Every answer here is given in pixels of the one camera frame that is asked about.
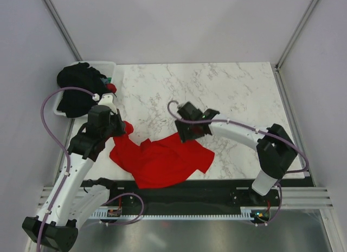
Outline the red t shirt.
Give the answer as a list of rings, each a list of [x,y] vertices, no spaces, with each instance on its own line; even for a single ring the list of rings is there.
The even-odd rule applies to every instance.
[[[140,145],[130,139],[133,126],[125,123],[125,134],[114,137],[110,159],[130,173],[140,189],[159,189],[187,180],[195,171],[206,173],[215,153],[197,141],[182,143],[178,133],[161,140],[146,139]]]

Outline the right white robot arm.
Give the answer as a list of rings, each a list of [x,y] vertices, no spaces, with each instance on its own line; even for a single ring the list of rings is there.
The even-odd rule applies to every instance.
[[[291,138],[278,124],[263,128],[246,125],[214,109],[202,112],[189,101],[179,105],[177,113],[175,125],[181,142],[212,135],[236,141],[257,153],[260,171],[248,191],[254,205],[267,200],[270,189],[284,177],[298,155]]]

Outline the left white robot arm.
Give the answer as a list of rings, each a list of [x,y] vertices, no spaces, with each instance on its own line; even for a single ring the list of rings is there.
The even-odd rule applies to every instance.
[[[48,247],[70,251],[79,230],[92,213],[102,204],[115,204],[119,192],[111,180],[96,183],[81,201],[75,197],[89,170],[104,150],[106,142],[125,134],[125,123],[115,107],[96,105],[88,112],[87,122],[70,140],[65,151],[67,165],[60,173],[48,199],[35,217],[26,217],[23,230],[36,243],[36,250]]]

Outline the red cloth in basket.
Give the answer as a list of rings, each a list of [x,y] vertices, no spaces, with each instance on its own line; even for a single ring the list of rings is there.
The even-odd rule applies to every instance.
[[[117,92],[116,86],[115,86],[114,84],[112,84],[112,83],[106,84],[106,88],[107,88],[110,92],[112,92],[113,94],[115,94],[115,93]]]

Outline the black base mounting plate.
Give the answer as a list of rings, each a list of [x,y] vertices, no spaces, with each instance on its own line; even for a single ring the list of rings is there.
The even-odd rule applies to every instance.
[[[161,189],[140,189],[133,180],[114,180],[110,197],[135,193],[116,199],[111,204],[121,205],[126,214],[231,214],[241,207],[275,208],[280,203],[278,190],[260,196],[251,189],[251,180],[187,180]]]

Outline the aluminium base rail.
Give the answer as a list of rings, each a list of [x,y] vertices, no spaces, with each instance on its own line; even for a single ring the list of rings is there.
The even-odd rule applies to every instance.
[[[53,187],[43,187],[38,208],[41,208],[50,195]],[[86,193],[80,187],[73,205],[77,203]],[[285,209],[328,209],[333,204],[330,195],[325,188],[318,187],[282,187],[282,207]]]

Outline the left aluminium frame post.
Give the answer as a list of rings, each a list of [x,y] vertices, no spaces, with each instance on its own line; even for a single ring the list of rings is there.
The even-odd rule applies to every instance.
[[[56,27],[58,28],[61,36],[63,37],[66,45],[68,46],[70,52],[73,54],[74,58],[77,61],[82,61],[83,58],[81,56],[81,54],[79,53],[72,37],[70,36],[66,26],[64,25],[54,3],[52,0],[42,0],[43,4],[45,5],[45,7],[47,8],[51,18],[53,19]]]

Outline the aluminium frame post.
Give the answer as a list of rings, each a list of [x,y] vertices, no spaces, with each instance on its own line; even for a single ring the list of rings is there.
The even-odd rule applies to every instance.
[[[70,36],[66,26],[64,25],[54,3],[52,0],[42,0],[43,4],[45,5],[45,7],[47,8],[51,18],[53,19],[56,27],[58,28],[61,36],[63,37],[66,45],[68,46],[70,52],[73,54],[74,58],[77,61],[82,61],[83,58],[81,56],[81,54],[79,53],[72,37]]]
[[[315,11],[315,9],[316,9],[316,7],[320,1],[321,0],[310,0],[307,8],[305,9],[302,17],[300,18],[300,21],[296,25],[295,30],[294,30],[293,34],[291,35],[284,51],[280,55],[279,60],[275,64],[272,64],[272,68],[276,73],[279,72],[280,68],[285,63],[286,59],[288,58],[289,54],[292,51],[292,48],[294,47],[297,40],[299,39],[305,26],[308,24],[311,16],[313,15],[313,13],[314,13],[314,11]]]

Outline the right aluminium frame post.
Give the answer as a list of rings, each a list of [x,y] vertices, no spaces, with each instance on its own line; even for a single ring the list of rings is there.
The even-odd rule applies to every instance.
[[[295,30],[294,30],[293,34],[291,35],[284,51],[280,55],[279,60],[275,64],[272,64],[272,68],[276,73],[279,72],[280,68],[285,63],[286,59],[288,58],[289,54],[292,51],[292,48],[294,47],[297,40],[299,39],[305,26],[308,24],[311,16],[313,15],[313,13],[314,13],[314,11],[315,11],[315,9],[316,9],[316,7],[320,1],[321,0],[310,0],[307,8],[305,9],[302,17],[300,18],[300,21],[296,25]]]

